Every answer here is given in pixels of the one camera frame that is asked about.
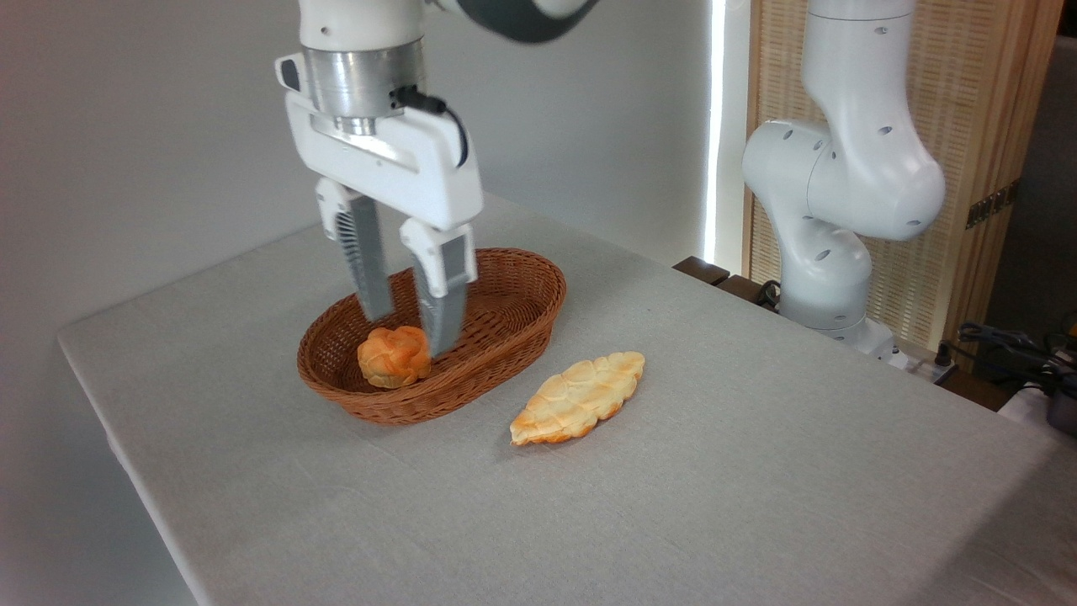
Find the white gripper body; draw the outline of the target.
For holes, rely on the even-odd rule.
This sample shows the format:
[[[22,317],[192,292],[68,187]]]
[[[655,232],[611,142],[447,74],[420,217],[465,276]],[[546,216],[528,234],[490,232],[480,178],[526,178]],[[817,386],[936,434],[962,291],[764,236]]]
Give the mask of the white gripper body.
[[[481,212],[477,157],[460,161],[454,119],[408,108],[365,136],[339,130],[300,93],[288,91],[285,108],[300,160],[319,175],[442,231]]]

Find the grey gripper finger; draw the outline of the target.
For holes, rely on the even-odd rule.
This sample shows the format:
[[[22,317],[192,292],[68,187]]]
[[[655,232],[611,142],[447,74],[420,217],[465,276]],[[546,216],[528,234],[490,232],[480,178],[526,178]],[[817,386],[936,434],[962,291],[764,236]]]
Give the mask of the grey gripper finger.
[[[380,321],[392,313],[393,300],[376,200],[322,177],[316,202],[324,234],[342,249],[363,314],[370,322]]]
[[[449,352],[460,338],[468,284],[478,279],[472,226],[439,231],[408,219],[401,241],[414,258],[414,280],[428,352],[434,360]]]

